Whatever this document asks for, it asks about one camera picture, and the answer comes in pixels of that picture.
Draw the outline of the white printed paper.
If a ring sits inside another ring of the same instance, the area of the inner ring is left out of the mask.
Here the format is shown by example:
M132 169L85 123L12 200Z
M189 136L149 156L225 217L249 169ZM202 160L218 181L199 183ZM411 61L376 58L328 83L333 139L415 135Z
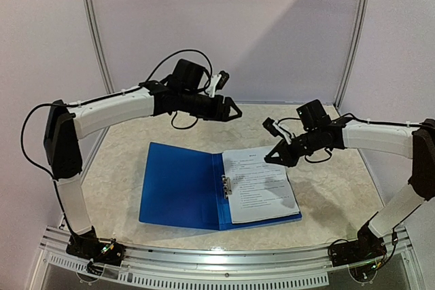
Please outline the white printed paper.
M224 176L231 193L231 223L274 223L302 218L285 168L265 162L271 146L233 149L222 153Z

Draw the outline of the blue plastic folder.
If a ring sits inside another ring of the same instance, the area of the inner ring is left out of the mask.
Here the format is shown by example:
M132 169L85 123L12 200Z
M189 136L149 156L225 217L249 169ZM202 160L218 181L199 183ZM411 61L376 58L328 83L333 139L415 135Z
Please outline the blue plastic folder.
M222 153L151 143L139 221L213 231L287 222L233 225L228 200L224 198L222 175Z

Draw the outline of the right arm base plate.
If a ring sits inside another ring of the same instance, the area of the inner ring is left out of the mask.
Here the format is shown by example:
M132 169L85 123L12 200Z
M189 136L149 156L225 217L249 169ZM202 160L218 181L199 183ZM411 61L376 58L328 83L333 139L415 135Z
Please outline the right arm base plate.
M381 256L381 260L373 263L370 267L371 270L375 271L388 263L394 255L398 244L398 235L396 232L391 235L391 244L393 245L393 250L390 256L387 257L387 248L382 238L377 238L376 240L357 239L352 241L338 239L328 247L328 257L332 265L337 267L354 264L367 259L375 259Z

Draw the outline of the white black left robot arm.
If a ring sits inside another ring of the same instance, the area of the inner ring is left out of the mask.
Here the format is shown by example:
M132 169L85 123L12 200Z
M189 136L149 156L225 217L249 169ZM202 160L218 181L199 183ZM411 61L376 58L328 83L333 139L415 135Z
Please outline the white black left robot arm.
M43 146L56 195L75 248L87 259L101 253L82 191L81 140L114 125L166 113L183 112L199 120L229 122L242 111L219 91L230 76L181 59L162 80L147 79L137 86L87 101L50 105Z

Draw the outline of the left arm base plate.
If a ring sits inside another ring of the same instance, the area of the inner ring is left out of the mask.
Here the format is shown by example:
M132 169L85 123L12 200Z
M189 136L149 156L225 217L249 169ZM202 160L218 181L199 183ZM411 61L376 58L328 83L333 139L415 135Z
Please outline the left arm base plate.
M126 247L115 240L101 242L97 237L72 236L66 253L94 263L121 266Z

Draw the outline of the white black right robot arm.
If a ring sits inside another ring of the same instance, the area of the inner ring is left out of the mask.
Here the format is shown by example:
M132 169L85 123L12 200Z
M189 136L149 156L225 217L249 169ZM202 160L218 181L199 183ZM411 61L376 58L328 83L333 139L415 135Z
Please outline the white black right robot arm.
M402 177L403 182L393 183L395 193L358 230L356 239L346 244L358 260L384 253L384 237L434 198L434 119L389 122L362 119L353 113L332 118L319 100L300 106L296 112L295 120L302 124L302 132L297 135L283 126L283 119L264 120L263 127L280 138L266 154L265 162L290 168L319 150L332 153L335 149L352 149L362 154L370 173L381 168L368 159L370 156L392 168L405 165L397 172L385 172L387 177Z

